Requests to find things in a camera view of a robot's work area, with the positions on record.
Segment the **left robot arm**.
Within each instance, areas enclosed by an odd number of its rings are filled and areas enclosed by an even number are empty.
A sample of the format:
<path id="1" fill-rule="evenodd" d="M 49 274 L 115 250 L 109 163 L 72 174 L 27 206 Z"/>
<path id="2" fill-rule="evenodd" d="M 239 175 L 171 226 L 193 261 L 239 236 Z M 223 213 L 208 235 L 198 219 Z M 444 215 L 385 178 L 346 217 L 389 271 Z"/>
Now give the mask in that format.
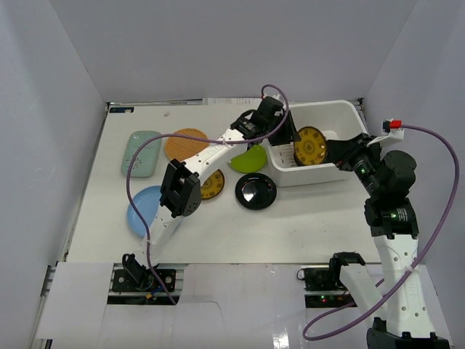
<path id="1" fill-rule="evenodd" d="M 155 282 L 156 289 L 168 292 L 165 281 L 155 267 L 158 258 L 181 221 L 201 205 L 201 186 L 222 165 L 247 151 L 248 146 L 263 140 L 277 145 L 296 139 L 297 131 L 291 117 L 288 98 L 282 100 L 263 96 L 259 107 L 242 113 L 217 140 L 206 139 L 206 148 L 183 161 L 171 160 L 161 183 L 161 197 L 153 223 L 143 222 L 140 265 L 133 254 L 123 256 L 129 282 L 145 290 Z"/>

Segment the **yellow patterned plate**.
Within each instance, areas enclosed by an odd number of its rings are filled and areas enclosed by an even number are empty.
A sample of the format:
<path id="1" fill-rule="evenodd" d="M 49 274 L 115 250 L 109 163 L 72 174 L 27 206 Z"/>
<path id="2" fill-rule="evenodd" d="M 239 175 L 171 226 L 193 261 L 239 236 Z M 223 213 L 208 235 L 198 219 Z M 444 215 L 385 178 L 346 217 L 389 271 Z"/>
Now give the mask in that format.
<path id="1" fill-rule="evenodd" d="M 323 133 L 314 127 L 302 127 L 298 131 L 300 141 L 294 143 L 294 161 L 300 167 L 324 164 L 327 142 Z"/>
<path id="2" fill-rule="evenodd" d="M 210 175 L 201 186 L 201 198 L 209 200 L 218 196 L 225 186 L 225 176 L 223 172 L 218 169 Z"/>

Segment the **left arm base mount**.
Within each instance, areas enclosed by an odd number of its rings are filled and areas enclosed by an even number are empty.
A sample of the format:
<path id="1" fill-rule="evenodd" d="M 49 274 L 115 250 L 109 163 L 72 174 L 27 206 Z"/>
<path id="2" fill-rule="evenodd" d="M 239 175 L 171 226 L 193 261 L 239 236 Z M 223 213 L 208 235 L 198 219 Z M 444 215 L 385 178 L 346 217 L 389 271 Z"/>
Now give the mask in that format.
<path id="1" fill-rule="evenodd" d="M 137 283 L 121 266 L 114 268 L 108 292 L 108 305 L 176 305 L 182 289 L 182 273 L 176 269 L 156 269 L 173 302 L 165 293 L 158 279 L 146 270 Z"/>

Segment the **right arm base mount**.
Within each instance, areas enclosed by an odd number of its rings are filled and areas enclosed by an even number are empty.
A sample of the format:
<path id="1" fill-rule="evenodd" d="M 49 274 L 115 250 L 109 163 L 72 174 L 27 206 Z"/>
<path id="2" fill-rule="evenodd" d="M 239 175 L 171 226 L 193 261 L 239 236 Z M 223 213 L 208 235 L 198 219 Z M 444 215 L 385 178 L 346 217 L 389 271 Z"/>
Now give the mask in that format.
<path id="1" fill-rule="evenodd" d="M 357 307 L 347 288 L 331 279 L 328 267 L 300 268 L 296 278 L 304 283 L 306 309 Z"/>

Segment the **black round plate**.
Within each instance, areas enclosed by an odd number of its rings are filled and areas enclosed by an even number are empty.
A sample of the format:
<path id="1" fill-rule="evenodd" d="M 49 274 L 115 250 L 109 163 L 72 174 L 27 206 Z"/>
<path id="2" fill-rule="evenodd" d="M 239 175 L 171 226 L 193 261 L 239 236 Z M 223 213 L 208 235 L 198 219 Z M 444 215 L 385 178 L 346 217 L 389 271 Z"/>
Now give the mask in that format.
<path id="1" fill-rule="evenodd" d="M 246 209 L 261 211 L 276 200 L 277 186 L 265 174 L 258 172 L 245 174 L 235 185 L 235 197 Z"/>

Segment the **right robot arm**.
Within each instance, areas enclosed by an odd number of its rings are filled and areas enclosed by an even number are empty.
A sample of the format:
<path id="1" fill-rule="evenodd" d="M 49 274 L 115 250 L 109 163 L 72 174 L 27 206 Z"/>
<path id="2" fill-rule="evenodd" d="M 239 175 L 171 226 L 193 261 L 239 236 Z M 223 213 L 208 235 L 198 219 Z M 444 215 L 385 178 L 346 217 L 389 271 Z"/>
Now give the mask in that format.
<path id="1" fill-rule="evenodd" d="M 403 151 L 381 152 L 383 137 L 360 134 L 329 140 L 326 159 L 339 170 L 354 172 L 366 189 L 364 215 L 379 253 L 385 294 L 370 280 L 358 254 L 335 254 L 329 284 L 348 288 L 368 322 L 369 348 L 449 348 L 429 317 L 419 261 L 419 227 L 408 198 L 415 183 L 416 161 Z"/>

